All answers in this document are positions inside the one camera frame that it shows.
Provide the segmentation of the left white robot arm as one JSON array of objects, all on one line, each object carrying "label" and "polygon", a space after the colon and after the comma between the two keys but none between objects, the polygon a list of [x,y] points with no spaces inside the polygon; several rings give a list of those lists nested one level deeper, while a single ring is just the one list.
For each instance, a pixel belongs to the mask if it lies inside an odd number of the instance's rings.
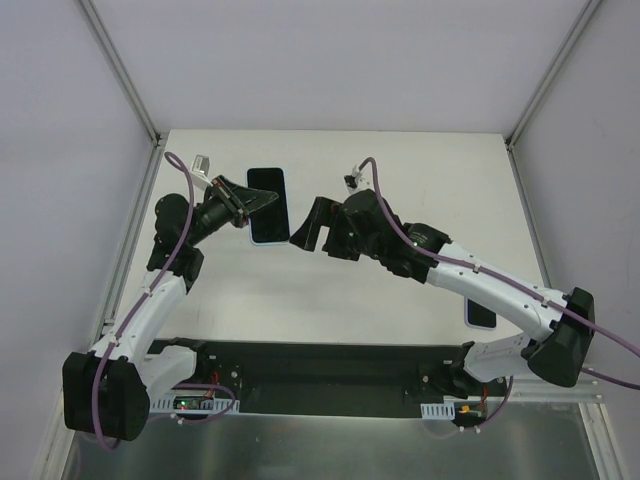
[{"label": "left white robot arm", "polygon": [[88,352],[73,352],[63,364],[67,428],[132,441],[152,404],[168,391],[181,382],[191,389],[209,382],[212,367],[193,346],[175,343],[153,358],[147,353],[199,276],[204,255],[198,244],[227,224],[245,227],[278,199],[275,192],[218,176],[207,183],[200,203],[178,193],[157,201],[154,245],[133,304]]}]

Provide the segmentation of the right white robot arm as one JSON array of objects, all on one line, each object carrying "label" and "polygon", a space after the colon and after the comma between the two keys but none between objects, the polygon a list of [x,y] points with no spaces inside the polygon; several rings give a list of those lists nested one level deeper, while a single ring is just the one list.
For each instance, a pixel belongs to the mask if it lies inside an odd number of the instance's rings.
[{"label": "right white robot arm", "polygon": [[402,222],[370,189],[344,202],[316,198],[290,242],[313,251],[321,228],[328,230],[322,247],[328,256],[366,256],[396,276],[459,294],[519,328],[511,337],[463,344],[450,364],[430,374],[435,389],[467,398],[484,384],[522,373],[559,387],[576,385],[594,336],[594,298],[587,291],[564,294],[495,271],[447,234]]}]

